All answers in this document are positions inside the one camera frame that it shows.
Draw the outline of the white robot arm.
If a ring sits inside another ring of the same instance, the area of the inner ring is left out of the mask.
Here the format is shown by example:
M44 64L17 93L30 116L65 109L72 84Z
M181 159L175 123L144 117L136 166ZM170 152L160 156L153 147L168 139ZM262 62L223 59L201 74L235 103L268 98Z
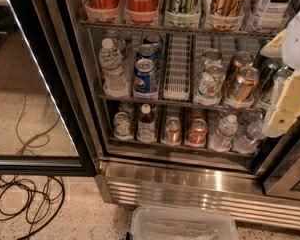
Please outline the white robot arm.
M300 116L300 11L260 54L281 57L294 70L287 79L279 77L274 84L271 105L267 109L262 133L267 137L285 134Z

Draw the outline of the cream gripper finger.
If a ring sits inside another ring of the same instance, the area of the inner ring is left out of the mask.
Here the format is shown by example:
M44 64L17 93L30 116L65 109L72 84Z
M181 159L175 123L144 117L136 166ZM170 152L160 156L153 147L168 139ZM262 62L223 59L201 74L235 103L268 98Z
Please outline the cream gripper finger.
M275 58L282 55L282 43L286 30L282 30L277 34L270 42L263 46L260 50L260 54L265 57Z
M288 77L279 91L279 95L271 98L274 108L269 126L275 131L287 131L300 116L300 71Z

